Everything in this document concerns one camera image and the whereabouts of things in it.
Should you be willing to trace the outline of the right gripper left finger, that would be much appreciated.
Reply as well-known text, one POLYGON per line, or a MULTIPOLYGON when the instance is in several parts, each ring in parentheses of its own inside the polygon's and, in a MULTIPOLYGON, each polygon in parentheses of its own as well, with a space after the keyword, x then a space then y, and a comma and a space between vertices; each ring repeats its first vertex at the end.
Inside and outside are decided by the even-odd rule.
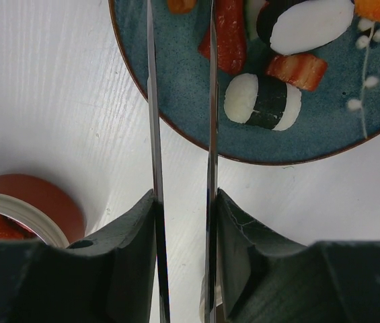
POLYGON ((154 215, 149 191, 66 249, 0 240, 0 322, 148 322, 154 215))

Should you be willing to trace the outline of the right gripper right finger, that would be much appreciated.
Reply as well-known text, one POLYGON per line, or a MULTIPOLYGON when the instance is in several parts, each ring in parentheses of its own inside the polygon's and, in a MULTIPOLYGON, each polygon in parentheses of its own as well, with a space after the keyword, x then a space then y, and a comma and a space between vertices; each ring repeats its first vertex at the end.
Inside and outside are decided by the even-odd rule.
POLYGON ((218 195, 229 322, 380 322, 380 241, 294 242, 218 195))

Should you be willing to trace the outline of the metal tongs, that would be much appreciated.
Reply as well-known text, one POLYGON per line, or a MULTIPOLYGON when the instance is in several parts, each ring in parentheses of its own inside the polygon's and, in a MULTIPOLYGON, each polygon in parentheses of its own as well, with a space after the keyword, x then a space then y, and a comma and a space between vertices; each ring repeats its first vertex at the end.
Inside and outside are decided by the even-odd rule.
MULTIPOLYGON (((209 92, 209 148, 206 193, 206 251, 204 261, 204 321, 217 321, 217 175, 218 175, 218 120, 219 84, 216 2, 211 2, 210 17, 210 92, 209 92)), ((159 318, 170 321, 169 286, 167 274, 167 252, 165 240, 165 215, 163 197, 163 172, 161 158, 161 135, 159 107, 157 102, 157 72, 155 53, 155 31, 151 2, 147 2, 147 101, 153 167, 153 193, 155 201, 155 242, 157 248, 157 276, 159 282, 159 318)))

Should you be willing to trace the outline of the red steel lunch bowl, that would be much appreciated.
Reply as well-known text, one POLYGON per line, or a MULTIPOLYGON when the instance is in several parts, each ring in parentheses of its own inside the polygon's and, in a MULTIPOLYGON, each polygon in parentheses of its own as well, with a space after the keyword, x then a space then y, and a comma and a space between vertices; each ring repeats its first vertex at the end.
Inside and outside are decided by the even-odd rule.
POLYGON ((85 217, 58 186, 26 174, 0 175, 0 215, 46 244, 66 248, 85 236, 85 217))

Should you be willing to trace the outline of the blue ceramic food plate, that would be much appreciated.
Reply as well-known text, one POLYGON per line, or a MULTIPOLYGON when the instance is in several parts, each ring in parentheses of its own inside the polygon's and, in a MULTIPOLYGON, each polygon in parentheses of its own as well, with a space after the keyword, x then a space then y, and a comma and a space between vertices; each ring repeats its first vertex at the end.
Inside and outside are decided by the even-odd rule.
MULTIPOLYGON (((141 93, 147 93, 147 2, 111 1, 112 25, 124 62, 141 93)), ((150 1, 155 31, 157 99, 161 117, 202 148, 209 142, 210 17, 212 1, 197 1, 172 14, 167 1, 150 1)), ((347 31, 310 53, 327 62, 317 89, 301 90, 294 125, 272 131, 229 120, 223 105, 230 81, 265 74, 277 52, 256 30, 268 1, 243 1, 247 58, 230 75, 218 68, 219 142, 223 157, 260 165, 309 162, 346 151, 380 133, 380 22, 355 13, 347 31)))

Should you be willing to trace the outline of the red pepper piece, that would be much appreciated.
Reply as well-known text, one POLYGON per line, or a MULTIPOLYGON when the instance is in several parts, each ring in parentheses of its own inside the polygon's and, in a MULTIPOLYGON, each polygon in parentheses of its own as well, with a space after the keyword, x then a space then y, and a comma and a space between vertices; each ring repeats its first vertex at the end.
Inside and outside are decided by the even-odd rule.
POLYGON ((220 70, 237 75, 247 58, 243 1, 216 1, 217 63, 220 70))

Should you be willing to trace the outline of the white rice ball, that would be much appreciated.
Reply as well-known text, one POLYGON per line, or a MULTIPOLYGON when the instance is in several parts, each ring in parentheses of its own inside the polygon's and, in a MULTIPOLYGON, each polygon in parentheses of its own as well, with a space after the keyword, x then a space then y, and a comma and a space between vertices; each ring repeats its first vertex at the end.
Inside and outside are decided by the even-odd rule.
POLYGON ((307 52, 337 39, 351 25, 349 0, 268 1, 256 22, 258 37, 280 55, 307 52))

